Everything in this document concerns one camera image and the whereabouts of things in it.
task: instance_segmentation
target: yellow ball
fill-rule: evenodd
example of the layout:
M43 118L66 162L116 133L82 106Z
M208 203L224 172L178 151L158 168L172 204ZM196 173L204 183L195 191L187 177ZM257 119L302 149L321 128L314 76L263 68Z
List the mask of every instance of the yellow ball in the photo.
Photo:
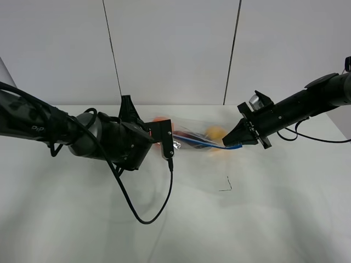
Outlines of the yellow ball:
M228 132L220 126L210 126L205 131L205 134L212 141L217 141L223 139L228 134Z

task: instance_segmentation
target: plastic bag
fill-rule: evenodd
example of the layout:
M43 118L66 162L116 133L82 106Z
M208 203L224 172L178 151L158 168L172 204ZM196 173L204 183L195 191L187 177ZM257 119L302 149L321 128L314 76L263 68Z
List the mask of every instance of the plastic bag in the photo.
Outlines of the plastic bag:
M230 147L223 145L222 138L228 134L227 129L223 126L168 116L156 117L154 121L165 119L172 120L174 149L208 151L211 149L234 150L242 147L241 144Z

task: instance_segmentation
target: black cable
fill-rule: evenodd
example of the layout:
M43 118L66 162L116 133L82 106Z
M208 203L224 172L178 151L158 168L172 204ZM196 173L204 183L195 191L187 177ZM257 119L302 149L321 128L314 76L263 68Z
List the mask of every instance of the black cable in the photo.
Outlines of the black cable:
M8 92L11 92L11 93L14 93L14 94L17 94L19 96L22 96L25 100L27 100L30 104L32 104L32 106L38 111L38 114L42 117L43 119L43 122L44 124L47 126L47 135L49 136L48 139L49 139L49 148L50 148L50 152L52 154L52 156L56 156L58 154L58 152L61 150L61 148L63 147L63 145L59 145L57 149L54 149L54 144L56 143L56 141L53 141L53 138L52 136L50 136L50 132L52 131L52 128L50 126L50 121L49 121L49 118L47 117L47 115L45 114L42 106L46 106L48 107L49 109L52 107L51 105L45 103L44 101L41 101L39 99L37 99L36 97L20 90L20 89L16 89L14 87L11 87L7 84L3 85L4 83L0 83L1 84L1 87L0 87L0 90L6 90ZM96 109L94 108L89 108L86 110L86 112L90 112L90 111L93 111L93 118L94 121L95 121L95 118L97 116L97 111ZM140 218L140 216L138 215L137 211L135 210L134 206L133 206L133 203L120 179L120 176L121 174L124 172L124 169L119 169L118 167L114 167L111 159L107 156L104 148L102 147L101 143L96 139L96 137L89 131L89 125L92 125L93 122L92 122L92 119L89 121L88 125L87 126L84 126L82 123L80 123L76 117L73 117L73 116L69 116L69 115L66 115L68 120L74 122L79 128L81 128L83 130L84 133L86 133L92 140L93 142L96 144L96 146L99 148L99 150L101 151L101 154L104 156L107 164L109 165L112 173L114 174L116 180L117 180L117 183L118 185L120 186L121 190L122 190L122 193L129 205L129 208L131 209L133 215L135 216L135 218L142 224L144 225L149 225L149 224L152 224L153 222L156 221L156 219L161 215L161 213L163 212L164 208L166 207L167 203L168 203L168 200L169 200L169 197L171 196L171 192L172 192L172 186L173 186L173 160L172 159L169 159L168 160L168 167L169 167L169 171L171 172L171 181L169 183L169 191L168 191L168 195L166 197L166 200L165 202L163 203L160 211L156 214L156 216L151 219L150 221L144 221Z
M299 122L296 123L296 125L295 125L295 131L296 131L296 133L297 133L297 128L300 126L300 124L301 124L302 122L308 120L308 119L309 119L309 118L306 118L306 119L303 119L303 120L301 120L301 121L299 121ZM282 138L283 140L285 140L285 141L295 141L295 140L297 139L297 137L298 137L298 134L296 134L296 137L295 137L295 138L289 139L289 138L286 138L286 137L282 136L282 135L279 133L279 131L277 131L276 133L277 133L277 135L278 135L279 137L281 137L281 138Z
M307 135L298 133L298 132L297 132L297 128L299 127L299 125L300 125L302 122L306 121L307 119L309 119L309 118L303 119L302 121L299 121L298 123L296 123L296 125L295 125L295 131L293 131L293 130L291 130L291 129L289 129L289 128L285 128L286 130L288 130L288 131L290 131L290 132L296 134L296 137L295 137L294 139L285 138L285 137L283 137L283 136L279 133L279 131L277 131L278 136L281 137L283 140L286 140L286 141L295 141L295 140L297 139L298 136L301 136L301 137L305 137L305 138L307 138L307 139L311 139L311 140L314 140L314 141L327 142L327 143L329 143L329 144L345 144L346 142L351 142L351 139L349 139L349 140L344 140L344 141L329 141L329 140L318 139L318 138L314 138L314 137L311 137L311 136L307 136Z
M87 109L86 111L84 111L84 113L86 112L93 112L93 117L90 119L90 121L88 122L88 124L86 125L86 128L89 129L96 121L97 117L98 117L98 111L96 110L96 108L89 108ZM77 142L77 140L82 136L82 134L78 134L76 136L75 139L73 139L69 144L67 144L68 146L69 145L73 145Z

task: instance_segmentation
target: blue strip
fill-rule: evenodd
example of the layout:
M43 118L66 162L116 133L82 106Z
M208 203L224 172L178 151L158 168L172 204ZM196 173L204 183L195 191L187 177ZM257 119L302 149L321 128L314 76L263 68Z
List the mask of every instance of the blue strip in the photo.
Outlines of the blue strip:
M241 144L235 145L235 146L230 146L230 147L223 147L223 146L218 146L218 145L215 145L215 144L210 144L210 143L208 143L208 142L198 141L198 140L194 140L194 139L191 139L191 138L183 137L183 136L176 135L176 134L173 134L173 137L174 137L174 138L178 138L178 139L182 139L182 140L184 140L184 141L196 142L196 143L199 144L199 145L204 145L204 146L208 146L208 147L212 147L212 148L217 148L217 149L222 149L222 150L235 150L235 149L242 148L242 145L241 145Z

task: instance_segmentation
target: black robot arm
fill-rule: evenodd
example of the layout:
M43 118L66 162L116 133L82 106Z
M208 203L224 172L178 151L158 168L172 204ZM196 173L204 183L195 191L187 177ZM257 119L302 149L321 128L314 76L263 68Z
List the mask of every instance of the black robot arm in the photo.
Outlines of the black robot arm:
M260 141L264 148L269 148L267 136L308 117L351 104L351 73L321 77L277 104L255 92L250 99L253 111L246 103L238 106L243 119L223 138L225 146L255 145Z
M142 224L154 222L171 195L174 155L171 120L144 123L129 95L122 96L118 117L98 113L94 108L73 117L0 82L0 135L44 142L53 157L67 145L77 156L106 160L132 213ZM124 170L139 169L151 145L156 142L161 143L162 156L168 161L171 181L160 211L150 221L144 221L135 211L120 176Z

